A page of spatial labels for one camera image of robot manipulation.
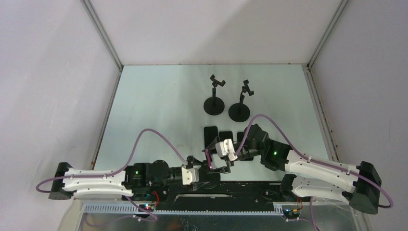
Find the black phone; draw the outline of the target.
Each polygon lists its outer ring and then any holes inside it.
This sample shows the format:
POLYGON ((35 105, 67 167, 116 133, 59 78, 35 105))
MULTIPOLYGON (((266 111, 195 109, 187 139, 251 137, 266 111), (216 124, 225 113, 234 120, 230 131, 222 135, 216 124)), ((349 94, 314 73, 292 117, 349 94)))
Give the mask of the black phone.
POLYGON ((237 132, 237 142, 242 142, 247 139, 247 135, 245 131, 239 131, 237 132))
POLYGON ((218 133, 218 136, 220 138, 220 141, 231 139, 231 141, 234 142, 234 137, 233 137, 233 132, 232 131, 220 131, 218 133))

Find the teal blue phone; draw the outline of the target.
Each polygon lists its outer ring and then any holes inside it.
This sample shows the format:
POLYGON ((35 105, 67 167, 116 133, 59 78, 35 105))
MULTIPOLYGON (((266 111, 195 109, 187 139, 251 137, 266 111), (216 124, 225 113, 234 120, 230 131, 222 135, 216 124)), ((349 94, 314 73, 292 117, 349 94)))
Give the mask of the teal blue phone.
POLYGON ((207 145, 211 140, 218 136, 218 127, 217 126, 207 126, 203 129, 204 132, 204 145, 207 145))

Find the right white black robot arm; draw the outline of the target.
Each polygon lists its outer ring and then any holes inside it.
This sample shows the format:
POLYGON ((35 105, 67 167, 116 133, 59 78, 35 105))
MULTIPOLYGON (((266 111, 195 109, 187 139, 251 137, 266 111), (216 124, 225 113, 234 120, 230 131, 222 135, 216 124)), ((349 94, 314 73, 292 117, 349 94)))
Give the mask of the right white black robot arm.
POLYGON ((247 137, 234 142, 232 136, 222 136, 216 126, 204 127, 204 148, 232 162, 259 156, 265 168, 284 171, 280 196, 285 201, 320 197, 348 203, 362 213, 378 214, 382 180, 373 164, 362 161, 356 166, 298 155, 290 145, 270 139, 257 124, 246 131, 247 137))

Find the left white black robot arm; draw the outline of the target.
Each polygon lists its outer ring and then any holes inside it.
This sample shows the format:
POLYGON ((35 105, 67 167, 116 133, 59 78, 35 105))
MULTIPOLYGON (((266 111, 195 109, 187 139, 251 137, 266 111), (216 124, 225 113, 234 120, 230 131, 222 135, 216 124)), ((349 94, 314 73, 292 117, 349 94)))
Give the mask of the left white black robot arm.
POLYGON ((67 162, 59 163, 48 198, 68 200, 72 197, 108 197, 118 195, 122 200, 157 201, 167 197, 171 187, 193 192, 210 190, 220 182, 220 174, 207 162, 189 157, 186 166, 170 167, 164 160, 135 163, 119 173, 111 170, 77 170, 67 162))

